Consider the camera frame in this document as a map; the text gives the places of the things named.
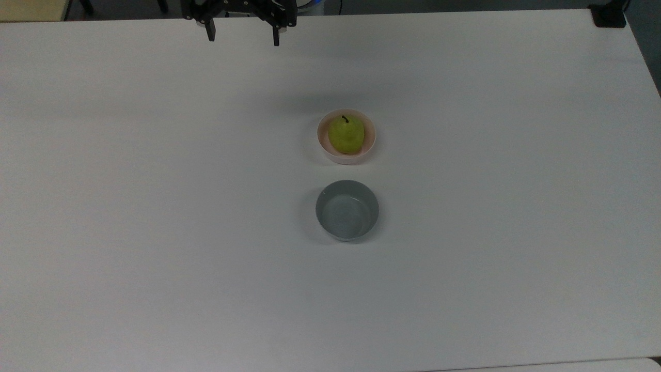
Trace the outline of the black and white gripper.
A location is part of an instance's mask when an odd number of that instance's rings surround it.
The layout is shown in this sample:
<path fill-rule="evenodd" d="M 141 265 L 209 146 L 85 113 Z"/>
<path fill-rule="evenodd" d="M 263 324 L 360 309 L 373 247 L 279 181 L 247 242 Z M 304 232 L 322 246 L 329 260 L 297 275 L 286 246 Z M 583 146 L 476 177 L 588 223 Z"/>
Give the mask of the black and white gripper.
<path fill-rule="evenodd" d="M 226 13 L 247 13 L 269 23 L 272 28 L 274 46 L 280 45 L 283 27 L 297 24 L 296 1 L 181 1 L 182 17 L 206 25 L 206 35 L 215 41 L 216 29 L 212 19 Z"/>

